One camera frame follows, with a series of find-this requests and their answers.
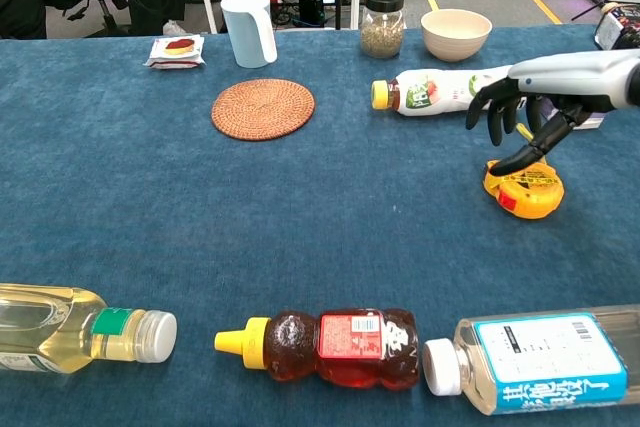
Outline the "clear square bottle blue label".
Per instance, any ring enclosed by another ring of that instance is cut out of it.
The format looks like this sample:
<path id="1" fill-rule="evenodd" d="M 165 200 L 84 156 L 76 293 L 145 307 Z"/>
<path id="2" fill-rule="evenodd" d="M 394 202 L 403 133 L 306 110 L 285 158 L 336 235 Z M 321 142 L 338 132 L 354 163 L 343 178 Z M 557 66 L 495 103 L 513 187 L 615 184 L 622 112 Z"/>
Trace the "clear square bottle blue label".
<path id="1" fill-rule="evenodd" d="M 487 416 L 640 404 L 640 304 L 465 318 L 422 366 Z"/>

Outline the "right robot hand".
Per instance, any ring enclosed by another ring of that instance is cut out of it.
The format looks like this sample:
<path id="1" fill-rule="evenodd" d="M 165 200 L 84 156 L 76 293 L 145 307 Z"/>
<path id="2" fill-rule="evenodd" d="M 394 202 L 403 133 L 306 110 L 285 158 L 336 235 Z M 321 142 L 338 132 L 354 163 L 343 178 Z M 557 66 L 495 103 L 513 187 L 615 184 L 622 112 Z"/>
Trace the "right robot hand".
<path id="1" fill-rule="evenodd" d="M 640 107 L 640 48 L 537 57 L 512 65 L 504 78 L 481 88 L 471 101 L 466 128 L 481 111 L 493 145 L 516 125 L 521 101 L 533 138 L 489 168 L 502 177 L 540 161 L 593 113 Z"/>

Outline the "dark soy sauce bottle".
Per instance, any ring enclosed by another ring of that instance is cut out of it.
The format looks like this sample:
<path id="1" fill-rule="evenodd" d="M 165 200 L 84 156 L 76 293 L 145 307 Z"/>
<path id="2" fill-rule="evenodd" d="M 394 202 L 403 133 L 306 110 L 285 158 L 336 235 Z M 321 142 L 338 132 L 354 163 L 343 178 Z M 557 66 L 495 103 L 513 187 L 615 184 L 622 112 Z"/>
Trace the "dark soy sauce bottle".
<path id="1" fill-rule="evenodd" d="M 601 8 L 594 42 L 601 50 L 640 48 L 640 3 L 608 2 Z"/>

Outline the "white drink bottle yellow cap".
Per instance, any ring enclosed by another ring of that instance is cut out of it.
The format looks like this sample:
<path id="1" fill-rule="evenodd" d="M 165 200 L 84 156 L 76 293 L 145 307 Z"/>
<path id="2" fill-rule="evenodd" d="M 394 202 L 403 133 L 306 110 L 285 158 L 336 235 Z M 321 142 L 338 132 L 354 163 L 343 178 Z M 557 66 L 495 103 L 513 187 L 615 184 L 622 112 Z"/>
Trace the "white drink bottle yellow cap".
<path id="1" fill-rule="evenodd" d="M 372 82 L 371 105 L 408 117 L 466 111 L 481 88 L 504 78 L 510 68 L 405 70 L 390 80 Z"/>

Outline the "yellow tape measure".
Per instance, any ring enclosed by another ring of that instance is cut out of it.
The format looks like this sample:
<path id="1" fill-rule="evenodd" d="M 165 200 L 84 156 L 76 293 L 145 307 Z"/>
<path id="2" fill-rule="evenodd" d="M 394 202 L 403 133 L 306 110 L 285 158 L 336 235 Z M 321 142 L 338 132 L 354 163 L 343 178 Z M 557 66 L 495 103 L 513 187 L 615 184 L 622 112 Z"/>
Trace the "yellow tape measure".
<path id="1" fill-rule="evenodd" d="M 523 219 L 542 219 L 555 211 L 564 197 L 564 185 L 545 157 L 538 162 L 505 176 L 494 176 L 490 168 L 497 160 L 485 166 L 484 190 L 501 208 Z"/>

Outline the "pale yellow liquid bottle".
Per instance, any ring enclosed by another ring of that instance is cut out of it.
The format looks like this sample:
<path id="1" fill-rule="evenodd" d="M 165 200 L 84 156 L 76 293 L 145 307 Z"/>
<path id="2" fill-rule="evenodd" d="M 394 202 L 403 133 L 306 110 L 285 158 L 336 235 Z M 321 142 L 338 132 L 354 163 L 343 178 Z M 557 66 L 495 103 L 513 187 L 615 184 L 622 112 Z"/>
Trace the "pale yellow liquid bottle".
<path id="1" fill-rule="evenodd" d="M 71 374 L 94 360 L 162 363 L 174 314 L 109 307 L 83 288 L 0 283 L 0 371 Z"/>

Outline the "blue table mat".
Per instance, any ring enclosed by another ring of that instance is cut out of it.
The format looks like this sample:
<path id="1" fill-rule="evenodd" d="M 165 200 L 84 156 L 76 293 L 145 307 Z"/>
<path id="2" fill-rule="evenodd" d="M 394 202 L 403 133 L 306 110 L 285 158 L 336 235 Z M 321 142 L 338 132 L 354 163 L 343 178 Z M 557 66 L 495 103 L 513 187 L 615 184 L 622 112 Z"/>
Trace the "blue table mat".
<path id="1" fill-rule="evenodd" d="M 640 303 L 640 109 L 548 157 L 566 188 L 539 222 L 501 209 L 485 163 L 517 151 L 460 113 L 373 110 L 370 85 L 435 67 L 419 31 L 391 60 L 353 31 L 280 32 L 278 59 L 144 65 L 149 38 L 0 41 L 0 282 L 80 286 L 174 313 L 162 364 L 0 372 L 0 427 L 640 427 L 640 406 L 487 417 L 462 397 L 280 383 L 218 353 L 220 330 L 291 309 L 411 311 L 422 339 L 464 317 Z M 272 140 L 219 132 L 228 87 L 285 79 L 315 111 Z"/>

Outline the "black box device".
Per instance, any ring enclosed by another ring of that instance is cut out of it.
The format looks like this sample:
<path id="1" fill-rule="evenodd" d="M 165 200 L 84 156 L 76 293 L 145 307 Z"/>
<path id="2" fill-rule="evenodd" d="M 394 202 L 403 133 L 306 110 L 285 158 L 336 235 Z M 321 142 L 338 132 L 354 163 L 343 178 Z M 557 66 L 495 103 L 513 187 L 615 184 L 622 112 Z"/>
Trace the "black box device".
<path id="1" fill-rule="evenodd" d="M 298 0 L 298 22 L 303 27 L 323 27 L 325 12 L 323 0 Z"/>

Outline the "bear shaped honey bottle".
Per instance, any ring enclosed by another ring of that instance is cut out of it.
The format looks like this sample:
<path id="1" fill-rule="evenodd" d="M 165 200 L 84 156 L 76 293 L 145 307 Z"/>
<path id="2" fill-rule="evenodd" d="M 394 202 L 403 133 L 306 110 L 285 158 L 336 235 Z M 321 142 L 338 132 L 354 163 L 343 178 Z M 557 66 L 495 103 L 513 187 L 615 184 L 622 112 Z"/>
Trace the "bear shaped honey bottle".
<path id="1" fill-rule="evenodd" d="M 400 391 L 420 377 L 416 320 L 397 308 L 251 317 L 241 330 L 218 332 L 214 349 L 238 355 L 245 368 L 282 382 L 316 374 L 342 387 Z"/>

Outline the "thin black rod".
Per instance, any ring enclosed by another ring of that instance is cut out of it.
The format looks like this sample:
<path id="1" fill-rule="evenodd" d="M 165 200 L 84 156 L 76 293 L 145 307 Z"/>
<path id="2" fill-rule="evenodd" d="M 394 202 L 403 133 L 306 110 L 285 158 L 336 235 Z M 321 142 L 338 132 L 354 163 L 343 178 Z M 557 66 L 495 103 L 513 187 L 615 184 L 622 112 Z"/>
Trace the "thin black rod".
<path id="1" fill-rule="evenodd" d="M 600 0 L 597 3 L 595 3 L 594 5 L 592 5 L 591 7 L 587 8 L 586 10 L 576 14 L 574 17 L 572 17 L 570 19 L 571 22 L 583 17 L 584 15 L 586 15 L 587 13 L 593 11 L 594 9 L 600 9 L 601 7 L 603 7 L 605 4 L 609 3 L 611 0 Z"/>

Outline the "round woven coaster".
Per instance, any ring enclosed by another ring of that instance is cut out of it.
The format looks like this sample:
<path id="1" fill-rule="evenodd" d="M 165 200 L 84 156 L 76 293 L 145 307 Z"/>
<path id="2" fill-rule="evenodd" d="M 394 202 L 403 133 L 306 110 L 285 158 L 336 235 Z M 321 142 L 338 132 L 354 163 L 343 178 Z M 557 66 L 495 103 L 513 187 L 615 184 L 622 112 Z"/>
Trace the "round woven coaster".
<path id="1" fill-rule="evenodd" d="M 301 128 L 312 117 L 315 105 L 311 91 L 291 80 L 248 80 L 219 94 L 211 121 L 219 132 L 234 139 L 272 140 Z"/>

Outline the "glass jar black lid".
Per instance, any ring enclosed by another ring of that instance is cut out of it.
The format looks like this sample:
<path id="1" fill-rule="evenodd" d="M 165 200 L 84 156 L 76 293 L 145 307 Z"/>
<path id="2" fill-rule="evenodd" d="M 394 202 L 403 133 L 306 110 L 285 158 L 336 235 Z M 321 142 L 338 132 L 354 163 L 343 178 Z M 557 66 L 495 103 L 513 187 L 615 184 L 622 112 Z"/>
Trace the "glass jar black lid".
<path id="1" fill-rule="evenodd" d="M 369 56 L 396 56 L 404 40 L 404 0 L 365 0 L 360 45 Z"/>

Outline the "white snack packet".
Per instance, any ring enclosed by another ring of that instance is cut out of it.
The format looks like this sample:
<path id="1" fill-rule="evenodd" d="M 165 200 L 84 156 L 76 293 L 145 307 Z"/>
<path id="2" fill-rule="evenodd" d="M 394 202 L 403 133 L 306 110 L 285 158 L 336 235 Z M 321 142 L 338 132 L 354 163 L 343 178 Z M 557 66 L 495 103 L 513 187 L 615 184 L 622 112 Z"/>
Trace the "white snack packet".
<path id="1" fill-rule="evenodd" d="M 194 68 L 204 64 L 203 46 L 201 35 L 156 38 L 144 65 L 160 70 Z"/>

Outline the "black office chair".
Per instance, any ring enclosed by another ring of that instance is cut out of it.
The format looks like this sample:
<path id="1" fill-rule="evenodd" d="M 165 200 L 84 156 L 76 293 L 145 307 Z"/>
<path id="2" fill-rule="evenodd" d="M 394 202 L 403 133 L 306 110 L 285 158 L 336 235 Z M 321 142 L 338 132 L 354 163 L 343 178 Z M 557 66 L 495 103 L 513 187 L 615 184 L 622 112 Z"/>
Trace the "black office chair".
<path id="1" fill-rule="evenodd" d="M 105 0 L 96 0 L 102 11 L 102 28 L 92 34 L 87 35 L 87 38 L 100 38 L 100 37 L 124 37 L 128 34 L 128 30 L 125 26 L 119 26 L 116 23 L 114 16 L 107 7 Z M 84 4 L 71 14 L 67 14 L 67 11 L 63 11 L 63 16 L 70 22 L 81 20 L 85 17 L 87 10 L 90 6 L 90 0 L 86 0 Z"/>

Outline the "beige bowl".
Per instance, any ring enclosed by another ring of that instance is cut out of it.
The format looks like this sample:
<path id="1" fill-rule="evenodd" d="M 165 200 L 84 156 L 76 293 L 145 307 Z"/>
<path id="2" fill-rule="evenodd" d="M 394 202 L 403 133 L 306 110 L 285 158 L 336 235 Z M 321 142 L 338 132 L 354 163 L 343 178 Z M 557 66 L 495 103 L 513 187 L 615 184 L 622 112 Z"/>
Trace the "beige bowl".
<path id="1" fill-rule="evenodd" d="M 484 15 L 464 9 L 440 9 L 421 17 L 426 50 L 439 60 L 458 62 L 472 57 L 493 30 Z"/>

